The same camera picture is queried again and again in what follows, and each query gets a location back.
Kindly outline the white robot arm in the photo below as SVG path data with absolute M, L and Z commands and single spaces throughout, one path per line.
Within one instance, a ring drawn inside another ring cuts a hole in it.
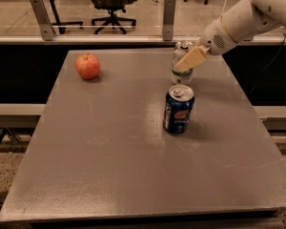
M 286 29 L 286 0 L 240 0 L 204 29 L 174 69 L 184 73 L 202 64 L 207 54 L 222 55 L 238 43 L 280 26 Z

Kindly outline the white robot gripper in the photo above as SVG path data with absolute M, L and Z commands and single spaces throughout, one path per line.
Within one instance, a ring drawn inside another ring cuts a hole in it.
M 229 36 L 222 18 L 215 19 L 205 28 L 198 39 L 198 45 L 190 49 L 174 66 L 184 73 L 206 61 L 207 52 L 211 55 L 222 55 L 233 49 L 237 43 Z

